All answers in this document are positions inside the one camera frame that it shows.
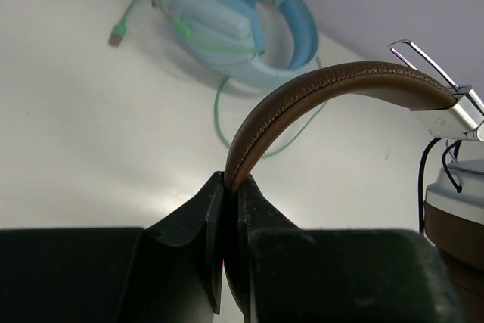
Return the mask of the brown silver headphones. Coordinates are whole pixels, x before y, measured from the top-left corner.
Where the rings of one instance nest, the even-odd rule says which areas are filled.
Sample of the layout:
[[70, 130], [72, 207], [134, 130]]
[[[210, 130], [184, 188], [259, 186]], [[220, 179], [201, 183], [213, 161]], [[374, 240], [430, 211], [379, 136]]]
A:
[[313, 107], [337, 96], [364, 95], [408, 108], [438, 138], [483, 140], [483, 102], [471, 87], [444, 86], [401, 65], [364, 61], [314, 70], [283, 84], [244, 120], [231, 143], [225, 188], [235, 194], [272, 142]]

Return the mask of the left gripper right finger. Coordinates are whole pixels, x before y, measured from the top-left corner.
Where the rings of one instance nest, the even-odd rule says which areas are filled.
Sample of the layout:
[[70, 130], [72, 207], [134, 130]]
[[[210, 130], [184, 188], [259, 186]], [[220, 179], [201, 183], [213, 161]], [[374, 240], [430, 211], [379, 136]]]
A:
[[302, 229], [253, 178], [225, 192], [225, 271], [247, 322], [461, 322], [443, 262], [405, 229]]

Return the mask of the light blue headphones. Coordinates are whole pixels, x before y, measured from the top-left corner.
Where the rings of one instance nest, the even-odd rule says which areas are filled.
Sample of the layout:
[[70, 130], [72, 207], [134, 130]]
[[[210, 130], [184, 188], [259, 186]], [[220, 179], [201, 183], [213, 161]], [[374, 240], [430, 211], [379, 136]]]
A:
[[[275, 7], [293, 38], [285, 68], [265, 64], [265, 39], [256, 4]], [[309, 72], [317, 58], [318, 32], [303, 0], [175, 0], [172, 25], [188, 52], [203, 65], [261, 89], [273, 90]]]

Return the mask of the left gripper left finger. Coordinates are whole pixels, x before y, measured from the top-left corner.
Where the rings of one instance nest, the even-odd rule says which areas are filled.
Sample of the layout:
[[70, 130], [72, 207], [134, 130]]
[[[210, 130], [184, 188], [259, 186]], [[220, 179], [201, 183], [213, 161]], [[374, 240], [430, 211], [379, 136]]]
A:
[[148, 228], [1, 232], [3, 322], [211, 322], [224, 188], [214, 173]]

